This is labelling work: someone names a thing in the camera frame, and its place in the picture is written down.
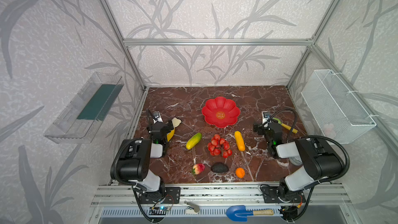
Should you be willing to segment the small fake orange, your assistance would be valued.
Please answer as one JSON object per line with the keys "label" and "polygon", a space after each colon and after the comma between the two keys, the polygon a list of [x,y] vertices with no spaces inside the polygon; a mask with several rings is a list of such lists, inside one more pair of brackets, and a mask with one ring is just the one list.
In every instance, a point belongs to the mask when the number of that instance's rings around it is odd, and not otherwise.
{"label": "small fake orange", "polygon": [[235,170],[235,174],[236,174],[236,176],[237,176],[238,178],[244,178],[246,172],[245,172],[245,170],[244,170],[243,168],[237,168],[237,169]]}

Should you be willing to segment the dark fake avocado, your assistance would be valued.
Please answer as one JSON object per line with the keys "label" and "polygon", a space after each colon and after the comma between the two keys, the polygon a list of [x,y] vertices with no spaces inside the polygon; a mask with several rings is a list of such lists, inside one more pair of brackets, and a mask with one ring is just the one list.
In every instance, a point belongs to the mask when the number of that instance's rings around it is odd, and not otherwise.
{"label": "dark fake avocado", "polygon": [[211,166],[211,171],[214,173],[227,173],[229,171],[229,167],[224,163],[217,162]]}

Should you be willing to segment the yellow-orange fake corn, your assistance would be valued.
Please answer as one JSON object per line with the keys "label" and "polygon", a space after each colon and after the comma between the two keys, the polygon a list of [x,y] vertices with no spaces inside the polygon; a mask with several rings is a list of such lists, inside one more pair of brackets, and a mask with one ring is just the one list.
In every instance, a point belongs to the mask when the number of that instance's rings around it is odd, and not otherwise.
{"label": "yellow-orange fake corn", "polygon": [[235,131],[234,136],[238,150],[245,151],[246,146],[242,134],[239,131]]}

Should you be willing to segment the red fake strawberry bunch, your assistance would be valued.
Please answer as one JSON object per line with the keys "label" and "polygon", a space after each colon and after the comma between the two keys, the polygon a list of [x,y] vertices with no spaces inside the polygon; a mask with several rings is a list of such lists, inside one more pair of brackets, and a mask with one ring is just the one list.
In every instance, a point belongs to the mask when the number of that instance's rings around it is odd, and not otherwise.
{"label": "red fake strawberry bunch", "polygon": [[230,143],[218,134],[212,137],[207,144],[207,149],[212,156],[222,155],[224,158],[228,158],[233,154]]}

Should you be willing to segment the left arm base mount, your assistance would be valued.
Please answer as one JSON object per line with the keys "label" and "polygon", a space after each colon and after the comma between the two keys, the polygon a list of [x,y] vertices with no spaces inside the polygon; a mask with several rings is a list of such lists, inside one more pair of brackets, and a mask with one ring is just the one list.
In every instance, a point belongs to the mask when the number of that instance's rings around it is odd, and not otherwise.
{"label": "left arm base mount", "polygon": [[180,201],[180,196],[180,187],[165,187],[156,192],[139,194],[138,200],[141,204],[155,204],[159,201],[166,204],[177,204]]}

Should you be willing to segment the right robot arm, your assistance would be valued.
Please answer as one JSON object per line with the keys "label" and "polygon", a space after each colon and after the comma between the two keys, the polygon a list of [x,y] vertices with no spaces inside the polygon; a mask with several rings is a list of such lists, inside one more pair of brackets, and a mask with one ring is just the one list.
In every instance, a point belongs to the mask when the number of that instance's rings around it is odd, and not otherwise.
{"label": "right robot arm", "polygon": [[339,179],[349,170],[348,152],[331,138],[309,135],[283,143],[282,126],[275,122],[254,124],[253,130],[265,137],[273,158],[298,157],[302,163],[297,171],[280,180],[277,193],[281,199]]}

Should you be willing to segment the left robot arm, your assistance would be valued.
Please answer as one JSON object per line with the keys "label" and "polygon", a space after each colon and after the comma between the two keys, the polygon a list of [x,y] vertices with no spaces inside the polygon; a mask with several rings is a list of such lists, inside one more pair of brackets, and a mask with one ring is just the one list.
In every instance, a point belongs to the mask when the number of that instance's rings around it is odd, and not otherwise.
{"label": "left robot arm", "polygon": [[148,126],[150,138],[124,140],[110,168],[111,179],[130,185],[141,194],[165,194],[164,181],[150,170],[151,158],[162,158],[169,147],[167,135],[174,130],[172,121]]}

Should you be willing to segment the green-yellow fake cucumber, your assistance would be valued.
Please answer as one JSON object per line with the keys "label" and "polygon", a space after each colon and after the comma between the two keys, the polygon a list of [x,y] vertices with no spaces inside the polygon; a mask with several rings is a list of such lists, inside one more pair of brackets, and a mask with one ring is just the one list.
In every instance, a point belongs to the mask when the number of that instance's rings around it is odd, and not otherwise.
{"label": "green-yellow fake cucumber", "polygon": [[202,134],[201,133],[196,133],[191,139],[188,140],[186,143],[186,149],[190,150],[194,146],[196,146],[200,141],[202,140]]}

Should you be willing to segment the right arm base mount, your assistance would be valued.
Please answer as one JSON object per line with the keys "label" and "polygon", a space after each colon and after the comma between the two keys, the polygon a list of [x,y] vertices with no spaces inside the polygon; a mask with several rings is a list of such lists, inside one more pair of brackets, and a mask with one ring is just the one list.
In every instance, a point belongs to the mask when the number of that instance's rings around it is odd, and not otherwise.
{"label": "right arm base mount", "polygon": [[291,191],[286,185],[270,186],[263,184],[260,186],[263,200],[265,203],[287,203],[302,204],[306,202],[303,191]]}

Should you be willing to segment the red-green fake peach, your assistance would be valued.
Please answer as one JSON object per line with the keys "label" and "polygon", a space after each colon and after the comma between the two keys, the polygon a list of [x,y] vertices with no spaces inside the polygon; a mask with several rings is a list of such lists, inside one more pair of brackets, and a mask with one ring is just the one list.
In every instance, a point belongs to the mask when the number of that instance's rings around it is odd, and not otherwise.
{"label": "red-green fake peach", "polygon": [[204,172],[204,170],[205,170],[205,165],[204,164],[202,164],[202,163],[197,163],[197,164],[195,164],[194,166],[193,166],[193,168],[192,168],[192,174],[193,175],[199,175],[199,174],[201,174],[202,172]]}

